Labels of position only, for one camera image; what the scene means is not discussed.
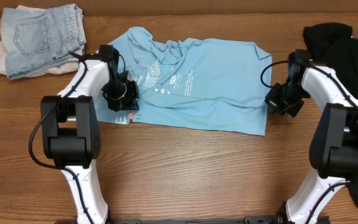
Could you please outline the light blue printed t-shirt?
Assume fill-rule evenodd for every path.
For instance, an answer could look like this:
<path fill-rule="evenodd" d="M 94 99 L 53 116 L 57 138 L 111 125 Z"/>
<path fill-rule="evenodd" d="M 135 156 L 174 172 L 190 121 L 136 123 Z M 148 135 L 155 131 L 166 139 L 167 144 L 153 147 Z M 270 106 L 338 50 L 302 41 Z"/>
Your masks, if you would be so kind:
<path fill-rule="evenodd" d="M 138 110 L 96 103 L 99 121 L 148 123 L 263 136 L 272 56 L 253 42 L 193 39 L 161 43 L 143 27 L 112 42 L 120 70 L 137 83 Z"/>

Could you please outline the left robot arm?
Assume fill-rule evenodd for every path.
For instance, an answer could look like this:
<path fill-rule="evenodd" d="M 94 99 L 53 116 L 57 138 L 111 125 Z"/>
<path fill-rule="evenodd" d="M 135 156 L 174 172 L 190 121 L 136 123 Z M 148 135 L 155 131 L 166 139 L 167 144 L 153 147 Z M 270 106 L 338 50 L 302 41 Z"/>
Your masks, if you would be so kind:
<path fill-rule="evenodd" d="M 139 91 L 129 71 L 119 72 L 122 55 L 112 45 L 78 55 L 79 69 L 57 95 L 40 103 L 44 154 L 65 176 L 77 211 L 76 223 L 110 223 L 96 170 L 101 136 L 94 101 L 102 96 L 112 111 L 138 110 Z"/>

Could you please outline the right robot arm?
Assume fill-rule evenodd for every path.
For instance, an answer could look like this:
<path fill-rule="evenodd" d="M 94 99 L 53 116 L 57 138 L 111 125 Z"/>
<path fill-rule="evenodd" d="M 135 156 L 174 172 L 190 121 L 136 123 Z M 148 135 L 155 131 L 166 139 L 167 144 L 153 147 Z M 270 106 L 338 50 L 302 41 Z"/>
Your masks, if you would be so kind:
<path fill-rule="evenodd" d="M 271 113 L 295 117 L 312 98 L 322 113 L 310 143 L 312 166 L 296 194 L 265 223 L 329 223 L 319 214 L 343 187 L 358 178 L 358 99 L 339 81 L 334 69 L 297 49 L 287 60 L 284 84 L 270 87 L 265 97 Z"/>

